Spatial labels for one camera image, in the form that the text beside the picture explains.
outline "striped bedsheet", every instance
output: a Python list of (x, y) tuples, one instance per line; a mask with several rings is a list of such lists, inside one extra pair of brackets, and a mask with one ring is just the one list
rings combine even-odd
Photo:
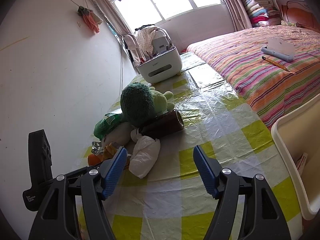
[[(267, 37), (293, 43), (291, 63), (263, 54)], [(271, 129), (281, 116), (320, 93), (320, 34), (291, 26), (268, 26), (217, 36), (188, 46), (247, 101)], [(266, 56), (289, 71), (261, 59)]]

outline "checkered tablecloth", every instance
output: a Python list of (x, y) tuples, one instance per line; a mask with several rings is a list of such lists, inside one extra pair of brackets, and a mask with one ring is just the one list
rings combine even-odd
[[(113, 195), (104, 203), (116, 239), (203, 239), (217, 201), (207, 194), (193, 161), (196, 145), (238, 175), (263, 174), (282, 208), (292, 239), (297, 239), (302, 234), (299, 203), (269, 130), (209, 65), (193, 53), (184, 54), (182, 60), (182, 75), (155, 87), (162, 93), (173, 92), (185, 129), (161, 139), (158, 160), (145, 178), (139, 179), (129, 170), (122, 173)], [(140, 75), (133, 82), (146, 83)], [(119, 107), (118, 100), (110, 111)], [(90, 151), (88, 147), (74, 168), (87, 165)], [(243, 207), (244, 196), (239, 196), (231, 239), (238, 238)], [(85, 231), (82, 210), (79, 220)]]

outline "yellow pencil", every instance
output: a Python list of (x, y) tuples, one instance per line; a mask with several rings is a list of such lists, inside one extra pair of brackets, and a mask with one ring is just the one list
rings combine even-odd
[(267, 61), (267, 62), (269, 62), (269, 63), (271, 63), (271, 64), (273, 64), (273, 65), (275, 65), (275, 66), (277, 66), (277, 67), (279, 67), (279, 68), (281, 68), (281, 69), (283, 69), (283, 70), (285, 70), (285, 71), (290, 72), (285, 66), (283, 66), (283, 65), (281, 65), (281, 64), (279, 64), (279, 63), (277, 63), (277, 62), (275, 62), (275, 61), (273, 61), (271, 59), (268, 59), (268, 58), (263, 57), (263, 56), (262, 56), (262, 59)]

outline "silver screw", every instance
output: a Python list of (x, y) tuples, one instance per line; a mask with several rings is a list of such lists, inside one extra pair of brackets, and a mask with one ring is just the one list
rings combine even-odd
[(228, 168), (223, 168), (222, 172), (223, 172), (223, 174), (229, 175), (231, 173), (231, 170)]
[(264, 177), (263, 177), (261, 174), (257, 174), (257, 175), (256, 175), (256, 178), (257, 178), (258, 180), (263, 180), (263, 179), (264, 179)]
[(92, 176), (96, 175), (96, 174), (98, 174), (98, 170), (93, 169), (93, 170), (89, 171), (89, 174), (92, 175)]
[(58, 175), (57, 176), (57, 181), (62, 181), (62, 180), (64, 180), (64, 175)]

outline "blue gripper pad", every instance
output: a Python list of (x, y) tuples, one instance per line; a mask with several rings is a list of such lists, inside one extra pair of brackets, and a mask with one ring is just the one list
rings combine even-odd
[(209, 166), (209, 157), (203, 152), (201, 147), (197, 145), (193, 148), (193, 160), (198, 168), (202, 182), (207, 192), (216, 198), (219, 194), (217, 189), (217, 178)]
[(127, 150), (124, 147), (119, 150), (110, 160), (111, 163), (109, 165), (109, 168), (106, 170), (107, 174), (104, 177), (102, 191), (104, 200), (112, 195), (113, 191), (115, 190), (115, 187), (127, 161)]

